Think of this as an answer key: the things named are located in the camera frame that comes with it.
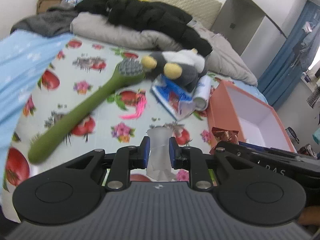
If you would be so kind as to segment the red foil wrapper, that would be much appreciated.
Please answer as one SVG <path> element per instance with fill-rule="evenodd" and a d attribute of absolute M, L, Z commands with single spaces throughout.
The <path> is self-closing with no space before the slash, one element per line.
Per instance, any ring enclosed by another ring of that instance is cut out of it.
<path fill-rule="evenodd" d="M 212 142 L 212 147 L 215 147 L 218 142 L 225 141 L 225 142 L 231 142 L 233 144 L 239 144 L 238 139 L 238 133 L 237 130 L 230 130 L 230 129 L 223 129 L 218 127 L 212 128 L 212 135 L 215 138 L 215 142 Z"/>

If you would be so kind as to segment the blue plastic snack bag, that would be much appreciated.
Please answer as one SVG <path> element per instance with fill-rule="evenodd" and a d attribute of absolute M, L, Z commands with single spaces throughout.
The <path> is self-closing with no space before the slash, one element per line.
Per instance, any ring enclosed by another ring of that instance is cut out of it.
<path fill-rule="evenodd" d="M 162 74 L 153 81 L 151 92 L 176 121 L 185 119 L 195 111 L 192 94 Z"/>

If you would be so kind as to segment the white mesh waste bin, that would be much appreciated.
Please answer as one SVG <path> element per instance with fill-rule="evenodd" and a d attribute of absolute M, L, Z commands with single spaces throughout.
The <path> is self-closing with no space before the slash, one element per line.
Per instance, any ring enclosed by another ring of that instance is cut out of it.
<path fill-rule="evenodd" d="M 291 140 L 295 141 L 298 144 L 300 143 L 300 140 L 298 139 L 295 131 L 291 127 L 286 128 L 285 131 L 287 132 L 287 135 Z"/>

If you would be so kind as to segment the orange cardboard storage box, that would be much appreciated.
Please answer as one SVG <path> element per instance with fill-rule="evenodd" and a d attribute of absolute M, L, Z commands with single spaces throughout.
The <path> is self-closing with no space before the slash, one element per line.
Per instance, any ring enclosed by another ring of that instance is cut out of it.
<path fill-rule="evenodd" d="M 209 130 L 213 127 L 238 132 L 249 144 L 295 152 L 295 148 L 273 107 L 222 80 L 207 108 Z"/>

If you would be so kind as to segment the white spray can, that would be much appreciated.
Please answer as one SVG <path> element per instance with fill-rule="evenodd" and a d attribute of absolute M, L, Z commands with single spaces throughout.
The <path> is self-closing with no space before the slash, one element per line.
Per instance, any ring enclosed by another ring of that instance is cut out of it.
<path fill-rule="evenodd" d="M 197 111 L 204 111 L 208 107 L 211 90 L 211 78 L 207 75 L 201 77 L 193 94 L 193 102 Z"/>

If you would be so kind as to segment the fruit print mat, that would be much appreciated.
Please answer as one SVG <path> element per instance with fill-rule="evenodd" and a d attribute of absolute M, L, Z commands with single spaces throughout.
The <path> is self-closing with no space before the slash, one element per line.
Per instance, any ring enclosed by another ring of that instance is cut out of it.
<path fill-rule="evenodd" d="M 167 124 L 180 145 L 210 151 L 207 116 L 196 113 L 175 121 L 150 92 L 147 79 L 105 97 L 44 162 L 30 162 L 29 148 L 43 133 L 103 86 L 123 58 L 144 55 L 145 51 L 119 49 L 69 34 L 23 39 L 17 33 L 3 41 L 1 209 L 7 219 L 18 221 L 12 194 L 22 181 L 95 148 L 113 153 L 138 145 L 151 126 Z"/>

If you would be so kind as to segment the green massage hammer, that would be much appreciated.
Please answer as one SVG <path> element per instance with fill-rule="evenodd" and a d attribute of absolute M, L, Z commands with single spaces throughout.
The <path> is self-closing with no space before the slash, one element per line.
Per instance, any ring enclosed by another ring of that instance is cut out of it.
<path fill-rule="evenodd" d="M 71 130 L 106 100 L 109 95 L 118 89 L 140 83 L 144 77 L 144 67 L 139 61 L 124 59 L 119 62 L 113 75 L 103 86 L 65 114 L 31 145 L 28 151 L 29 162 L 31 164 L 44 162 Z"/>

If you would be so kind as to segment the grey white penguin plush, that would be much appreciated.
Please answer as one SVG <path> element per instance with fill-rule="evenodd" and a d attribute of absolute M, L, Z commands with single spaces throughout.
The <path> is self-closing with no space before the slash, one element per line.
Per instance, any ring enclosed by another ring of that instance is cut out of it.
<path fill-rule="evenodd" d="M 152 75 L 162 74 L 189 93 L 194 90 L 199 78 L 207 74 L 205 59 L 195 48 L 154 51 L 142 57 L 141 64 Z"/>

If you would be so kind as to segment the blue curtain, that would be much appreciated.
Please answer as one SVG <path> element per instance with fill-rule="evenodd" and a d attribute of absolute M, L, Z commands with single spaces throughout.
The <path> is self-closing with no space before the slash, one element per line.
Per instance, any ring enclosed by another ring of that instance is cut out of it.
<path fill-rule="evenodd" d="M 306 2 L 295 26 L 281 49 L 262 76 L 258 79 L 258 89 L 268 104 L 278 110 L 293 92 L 304 72 L 296 59 L 293 47 L 319 22 L 319 5 Z"/>

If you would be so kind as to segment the hanging clothes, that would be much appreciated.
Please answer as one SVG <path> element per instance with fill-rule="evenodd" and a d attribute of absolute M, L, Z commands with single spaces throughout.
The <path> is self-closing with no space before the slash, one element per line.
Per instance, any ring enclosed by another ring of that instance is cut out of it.
<path fill-rule="evenodd" d="M 293 52 L 298 63 L 303 69 L 307 69 L 319 48 L 319 22 L 312 28 L 312 31 L 305 34 L 293 47 Z"/>

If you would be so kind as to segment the grey duvet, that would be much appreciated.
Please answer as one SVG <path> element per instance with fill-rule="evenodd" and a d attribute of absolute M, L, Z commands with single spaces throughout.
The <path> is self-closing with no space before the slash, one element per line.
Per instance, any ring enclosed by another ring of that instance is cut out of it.
<path fill-rule="evenodd" d="M 199 21 L 192 20 L 191 27 L 212 46 L 213 51 L 205 57 L 205 67 L 209 71 L 240 80 L 248 85 L 258 85 L 255 75 L 223 35 L 208 30 Z M 183 49 L 182 45 L 163 33 L 153 30 L 140 32 L 122 25 L 115 26 L 109 23 L 105 16 L 89 12 L 81 12 L 72 20 L 70 31 L 85 38 L 135 50 Z"/>

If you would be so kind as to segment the black puffer jacket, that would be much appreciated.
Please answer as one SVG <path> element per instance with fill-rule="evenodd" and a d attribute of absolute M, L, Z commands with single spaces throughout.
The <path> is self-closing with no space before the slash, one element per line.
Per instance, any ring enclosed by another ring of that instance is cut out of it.
<path fill-rule="evenodd" d="M 162 2 L 139 0 L 82 0 L 78 12 L 104 15 L 114 25 L 136 31 L 154 30 L 173 38 L 185 49 L 195 48 L 203 57 L 212 52 L 210 43 L 188 25 L 193 17 L 184 10 Z"/>

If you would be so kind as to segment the light blue bed sheet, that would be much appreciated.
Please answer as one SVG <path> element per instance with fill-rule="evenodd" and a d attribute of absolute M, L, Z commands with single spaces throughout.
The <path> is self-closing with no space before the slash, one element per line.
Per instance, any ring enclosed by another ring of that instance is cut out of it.
<path fill-rule="evenodd" d="M 28 31 L 16 31 L 1 40 L 1 183 L 7 152 L 15 135 L 18 119 L 31 91 L 59 51 L 74 38 L 67 33 L 43 37 Z"/>

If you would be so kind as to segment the dark grey blanket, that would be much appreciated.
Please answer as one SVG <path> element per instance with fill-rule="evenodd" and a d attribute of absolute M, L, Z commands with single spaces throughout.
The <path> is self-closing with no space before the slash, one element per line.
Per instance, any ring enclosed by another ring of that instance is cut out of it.
<path fill-rule="evenodd" d="M 37 15 L 23 18 L 15 23 L 10 33 L 25 30 L 44 37 L 55 37 L 70 31 L 71 22 L 78 16 L 73 8 L 57 5 Z"/>

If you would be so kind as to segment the grey wardrobe cabinet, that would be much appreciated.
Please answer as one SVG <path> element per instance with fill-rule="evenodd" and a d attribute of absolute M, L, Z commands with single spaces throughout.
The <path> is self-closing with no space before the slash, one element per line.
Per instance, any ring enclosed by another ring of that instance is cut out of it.
<path fill-rule="evenodd" d="M 267 31 L 287 39 L 305 3 L 306 0 L 226 0 L 212 30 L 224 35 L 242 55 L 263 22 L 267 23 Z"/>

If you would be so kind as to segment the cardboard box nightstand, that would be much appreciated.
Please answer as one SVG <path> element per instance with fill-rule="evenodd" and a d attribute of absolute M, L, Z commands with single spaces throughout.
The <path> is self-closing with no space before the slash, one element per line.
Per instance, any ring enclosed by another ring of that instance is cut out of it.
<path fill-rule="evenodd" d="M 61 1 L 62 0 L 38 0 L 36 13 L 39 14 L 39 13 L 45 12 L 50 7 L 60 4 Z"/>

